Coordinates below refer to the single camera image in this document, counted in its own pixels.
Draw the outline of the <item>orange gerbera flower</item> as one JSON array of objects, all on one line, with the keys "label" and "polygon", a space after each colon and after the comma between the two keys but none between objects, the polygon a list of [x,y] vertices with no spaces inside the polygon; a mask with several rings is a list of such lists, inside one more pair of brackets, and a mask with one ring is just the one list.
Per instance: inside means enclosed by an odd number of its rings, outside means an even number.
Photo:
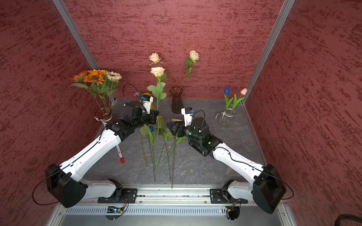
[{"label": "orange gerbera flower", "polygon": [[69,80],[72,82],[70,87],[83,88],[83,89],[86,89],[88,91],[88,88],[89,88],[90,84],[89,83],[88,84],[84,83],[84,76],[82,75],[82,72],[80,72],[78,75],[74,75],[73,77],[69,78]]}]

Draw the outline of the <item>pink tulip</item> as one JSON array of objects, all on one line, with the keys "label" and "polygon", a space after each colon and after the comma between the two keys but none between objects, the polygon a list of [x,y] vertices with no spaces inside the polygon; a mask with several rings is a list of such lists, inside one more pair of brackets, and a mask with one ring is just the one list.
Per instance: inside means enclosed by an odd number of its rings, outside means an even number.
[{"label": "pink tulip", "polygon": [[240,91],[240,96],[239,98],[237,98],[236,94],[234,95],[234,100],[233,100],[233,110],[236,108],[236,106],[238,104],[240,104],[244,99],[245,99],[245,95],[247,94],[248,89],[244,88]]}]

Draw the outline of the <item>white rose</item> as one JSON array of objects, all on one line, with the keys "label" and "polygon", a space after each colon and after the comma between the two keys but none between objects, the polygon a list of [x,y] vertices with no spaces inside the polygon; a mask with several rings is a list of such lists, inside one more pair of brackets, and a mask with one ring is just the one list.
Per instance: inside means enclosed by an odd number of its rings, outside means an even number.
[{"label": "white rose", "polygon": [[157,78],[158,83],[166,80],[169,88],[172,88],[167,77],[166,69],[160,66],[163,63],[161,59],[162,58],[157,52],[151,53],[151,55],[149,56],[149,60],[152,63],[150,64],[150,66],[155,65],[155,67],[151,68],[151,73]]}]

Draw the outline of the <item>cream gerbera flower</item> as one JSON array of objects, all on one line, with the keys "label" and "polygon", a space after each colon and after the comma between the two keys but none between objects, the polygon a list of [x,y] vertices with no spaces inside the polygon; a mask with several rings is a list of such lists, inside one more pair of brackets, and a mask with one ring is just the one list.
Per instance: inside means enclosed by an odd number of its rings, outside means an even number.
[{"label": "cream gerbera flower", "polygon": [[112,96],[118,90],[119,82],[122,79],[122,75],[111,71],[111,72],[107,72],[106,76],[107,76],[107,79],[110,81],[109,91],[107,92],[107,95]]}]

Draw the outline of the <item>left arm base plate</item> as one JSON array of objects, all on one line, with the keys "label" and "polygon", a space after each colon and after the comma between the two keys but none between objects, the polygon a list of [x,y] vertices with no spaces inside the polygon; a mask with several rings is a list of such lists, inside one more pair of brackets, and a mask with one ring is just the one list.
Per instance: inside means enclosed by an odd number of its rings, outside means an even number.
[{"label": "left arm base plate", "polygon": [[135,203],[138,189],[136,188],[117,188],[108,198],[100,197],[98,203],[126,204]]}]

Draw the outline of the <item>cream rose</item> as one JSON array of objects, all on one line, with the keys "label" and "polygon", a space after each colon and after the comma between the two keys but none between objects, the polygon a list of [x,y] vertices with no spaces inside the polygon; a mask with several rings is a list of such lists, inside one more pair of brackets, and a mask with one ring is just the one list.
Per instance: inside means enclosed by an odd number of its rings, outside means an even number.
[{"label": "cream rose", "polygon": [[187,78],[189,78],[191,76],[192,73],[192,65],[196,64],[200,59],[200,54],[197,53],[195,50],[191,50],[189,52],[189,58],[186,59],[186,67],[187,67],[187,73],[180,85],[180,89],[183,87],[184,82],[186,81]]},{"label": "cream rose", "polygon": [[148,86],[147,90],[151,91],[153,97],[156,98],[157,110],[159,111],[159,101],[167,97],[167,94],[164,92],[166,83],[163,82],[163,79],[166,77],[165,68],[161,66],[152,67],[151,73],[156,77],[156,85]]}]

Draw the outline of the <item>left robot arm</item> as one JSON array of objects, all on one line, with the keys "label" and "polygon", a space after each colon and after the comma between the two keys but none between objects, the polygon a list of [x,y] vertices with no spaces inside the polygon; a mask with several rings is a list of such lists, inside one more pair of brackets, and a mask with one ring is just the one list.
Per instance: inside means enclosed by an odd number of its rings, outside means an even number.
[{"label": "left robot arm", "polygon": [[112,119],[101,134],[82,151],[59,166],[50,165],[46,173],[48,191],[66,208],[93,198],[121,198],[122,185],[114,179],[84,180],[87,171],[108,151],[125,141],[137,128],[155,124],[159,111],[151,110],[146,101],[130,101],[124,105],[122,118]]}]

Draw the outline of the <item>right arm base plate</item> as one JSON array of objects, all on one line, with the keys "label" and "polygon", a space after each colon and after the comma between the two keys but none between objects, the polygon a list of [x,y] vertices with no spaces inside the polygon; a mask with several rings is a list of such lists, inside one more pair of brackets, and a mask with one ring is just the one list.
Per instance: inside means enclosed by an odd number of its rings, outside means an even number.
[{"label": "right arm base plate", "polygon": [[210,201],[212,204],[247,204],[248,200],[234,199],[232,196],[222,189],[210,189]]}]

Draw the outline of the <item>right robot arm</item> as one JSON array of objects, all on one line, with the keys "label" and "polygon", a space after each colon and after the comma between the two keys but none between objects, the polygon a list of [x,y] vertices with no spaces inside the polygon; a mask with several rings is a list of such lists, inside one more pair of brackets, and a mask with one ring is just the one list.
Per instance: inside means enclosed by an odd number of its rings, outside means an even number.
[{"label": "right robot arm", "polygon": [[169,122],[167,126],[173,135],[186,137],[198,153],[224,163],[247,181],[231,181],[226,186],[228,195],[234,199],[251,200],[264,212],[274,213],[287,191],[274,166],[258,164],[232,150],[210,132],[201,117],[186,126],[180,122]]}]

